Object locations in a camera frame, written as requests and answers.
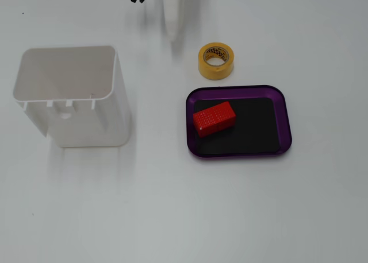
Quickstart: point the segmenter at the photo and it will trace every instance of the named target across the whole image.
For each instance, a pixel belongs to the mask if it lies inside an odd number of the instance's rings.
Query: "red rectangular block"
[[[201,138],[234,126],[235,118],[228,101],[193,115],[195,129]]]

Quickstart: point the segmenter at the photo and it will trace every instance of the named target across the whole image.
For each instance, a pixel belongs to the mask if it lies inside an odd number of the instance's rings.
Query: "white surface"
[[[14,98],[59,147],[121,146],[129,138],[131,112],[111,46],[28,49]]]
[[[171,46],[159,0],[0,0],[0,262],[367,262],[366,2],[186,0]],[[197,70],[214,41],[235,53],[220,82]],[[121,148],[61,150],[12,98],[21,55],[107,42],[121,57],[133,136]],[[251,84],[284,93],[289,152],[194,158],[187,95]]]

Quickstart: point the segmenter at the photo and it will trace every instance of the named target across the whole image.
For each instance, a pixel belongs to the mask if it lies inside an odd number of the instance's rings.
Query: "yellow tape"
[[[221,58],[225,61],[222,65],[211,65],[207,61],[211,58]],[[201,48],[198,55],[198,69],[202,76],[210,80],[226,78],[234,68],[234,53],[232,49],[223,43],[209,43]]]

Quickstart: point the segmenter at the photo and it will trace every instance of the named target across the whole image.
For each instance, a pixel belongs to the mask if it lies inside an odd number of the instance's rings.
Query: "masking tape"
[[[211,65],[207,61],[211,58],[225,61],[222,65]],[[198,69],[202,76],[210,80],[226,78],[234,68],[234,53],[223,43],[209,43],[201,48],[198,55]]]

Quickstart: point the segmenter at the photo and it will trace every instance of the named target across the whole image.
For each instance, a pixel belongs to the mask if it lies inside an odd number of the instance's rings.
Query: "white table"
[[[367,0],[186,0],[185,10],[171,45],[161,0],[0,0],[0,262],[368,261]],[[236,55],[219,82],[197,70],[214,41]],[[68,44],[117,47],[127,145],[60,149],[13,100],[22,53]],[[285,95],[291,149],[192,156],[188,94],[255,84]]]

